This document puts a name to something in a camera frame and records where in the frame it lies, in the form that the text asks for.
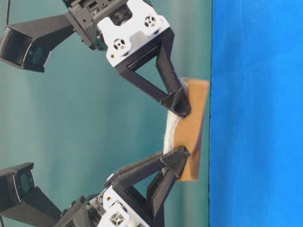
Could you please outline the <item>lower white gripper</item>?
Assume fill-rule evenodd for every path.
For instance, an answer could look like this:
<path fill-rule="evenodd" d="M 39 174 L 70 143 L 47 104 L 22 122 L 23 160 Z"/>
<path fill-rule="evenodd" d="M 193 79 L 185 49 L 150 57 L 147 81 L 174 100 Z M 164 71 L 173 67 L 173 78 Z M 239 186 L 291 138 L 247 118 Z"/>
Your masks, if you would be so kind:
<path fill-rule="evenodd" d="M 163 227 L 164 203 L 190 153 L 184 146 L 156 153 L 124 166 L 106 181 L 92 199 L 80 197 L 56 223 L 58 227 Z M 143 196 L 135 184 L 156 176 Z"/>

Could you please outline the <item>upper white gripper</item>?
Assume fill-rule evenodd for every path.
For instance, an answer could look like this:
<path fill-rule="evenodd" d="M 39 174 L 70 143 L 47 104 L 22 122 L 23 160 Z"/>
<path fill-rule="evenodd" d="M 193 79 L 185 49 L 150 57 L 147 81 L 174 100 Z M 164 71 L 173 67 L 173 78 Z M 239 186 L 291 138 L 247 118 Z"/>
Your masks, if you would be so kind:
<path fill-rule="evenodd" d="M 170 24 L 158 15 L 149 0 L 66 0 L 66 14 L 81 40 L 92 50 L 106 51 L 112 66 L 139 50 L 161 33 L 156 68 L 167 94 L 127 66 L 115 67 L 128 82 L 177 116 L 185 118 L 191 107 L 173 68 L 170 56 L 174 41 Z"/>

